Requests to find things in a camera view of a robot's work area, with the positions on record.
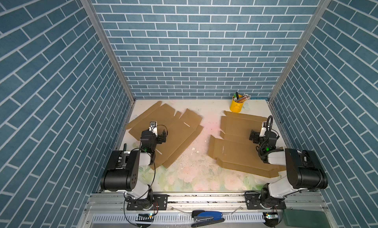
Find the cardboard box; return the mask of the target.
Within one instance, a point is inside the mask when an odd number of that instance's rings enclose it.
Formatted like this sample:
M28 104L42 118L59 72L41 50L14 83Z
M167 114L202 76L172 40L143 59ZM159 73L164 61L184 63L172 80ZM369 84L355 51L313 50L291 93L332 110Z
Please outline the cardboard box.
M249 140L251 131L259 133L266 121L262 116L225 111L220 120L220 138L210 137L208 155L224 169L278 177L286 167L264 163L258 156L258 145Z

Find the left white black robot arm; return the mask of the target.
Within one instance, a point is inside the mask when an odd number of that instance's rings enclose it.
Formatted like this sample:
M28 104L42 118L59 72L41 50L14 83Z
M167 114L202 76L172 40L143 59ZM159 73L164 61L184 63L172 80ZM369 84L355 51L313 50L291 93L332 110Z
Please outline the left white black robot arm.
M141 182L138 172L140 166L156 168L156 147L166 142L168 136L167 130L159 135L157 129L152 127L143 131L138 148L131 151L112 151L100 179L100 188L103 191L124 192L126 201L130 203L153 203L152 186Z

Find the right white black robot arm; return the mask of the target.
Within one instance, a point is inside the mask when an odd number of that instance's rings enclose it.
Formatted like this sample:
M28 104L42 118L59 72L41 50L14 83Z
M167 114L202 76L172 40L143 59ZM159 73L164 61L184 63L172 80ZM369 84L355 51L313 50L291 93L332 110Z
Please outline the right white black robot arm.
M297 192L326 189L328 178L316 153L291 148L278 149L277 139L278 135L272 131L262 134L252 130L250 134L250 140L257 144L258 156L264 163L286 168L286 176L264 185L260 203L265 207L273 207Z

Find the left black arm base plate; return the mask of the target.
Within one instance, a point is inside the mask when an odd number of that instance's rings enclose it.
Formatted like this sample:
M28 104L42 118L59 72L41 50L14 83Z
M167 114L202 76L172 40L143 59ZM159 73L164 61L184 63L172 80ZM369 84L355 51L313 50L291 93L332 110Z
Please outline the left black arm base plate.
M126 210L127 211L142 211L142 210L166 210L168 203L168 194L151 194L145 199L132 199L127 198Z

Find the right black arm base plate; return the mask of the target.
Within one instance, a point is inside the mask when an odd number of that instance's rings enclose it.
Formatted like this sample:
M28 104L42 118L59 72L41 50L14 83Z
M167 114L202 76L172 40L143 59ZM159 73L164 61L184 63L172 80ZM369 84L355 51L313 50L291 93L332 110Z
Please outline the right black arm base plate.
M258 192L246 192L244 197L248 210L286 209L284 199L281 198L274 198L270 195L262 195Z

